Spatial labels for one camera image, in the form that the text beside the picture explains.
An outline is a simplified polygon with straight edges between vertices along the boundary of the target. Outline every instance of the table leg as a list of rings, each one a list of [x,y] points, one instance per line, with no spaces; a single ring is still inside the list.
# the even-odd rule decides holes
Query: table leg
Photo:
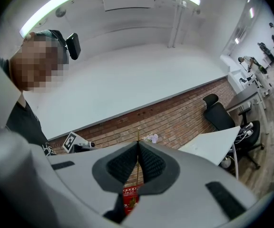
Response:
[[[265,102],[264,102],[264,99],[263,99],[261,93],[259,92],[259,89],[257,89],[257,94],[259,95],[261,103],[262,103],[264,109],[266,110],[266,105],[265,105]]]
[[[260,97],[258,94],[256,94],[256,99],[258,102],[260,102]],[[259,107],[260,107],[260,111],[262,113],[262,117],[263,117],[263,121],[264,121],[264,126],[265,126],[265,132],[266,134],[269,134],[269,128],[268,128],[268,122],[267,122],[267,118],[266,118],[266,114],[265,114],[265,110],[263,108],[263,105],[262,104],[259,104]]]
[[[235,178],[238,180],[238,163],[234,143],[232,144],[233,156],[234,156],[234,165],[235,165]]]

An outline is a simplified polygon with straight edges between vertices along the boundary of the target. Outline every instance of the office chair armrest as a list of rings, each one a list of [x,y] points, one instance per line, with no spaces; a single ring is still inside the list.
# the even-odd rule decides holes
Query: office chair armrest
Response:
[[[244,125],[247,124],[246,113],[249,112],[250,110],[251,110],[251,107],[248,107],[247,109],[243,110],[242,112],[240,112],[240,113],[238,114],[239,116],[243,115]]]

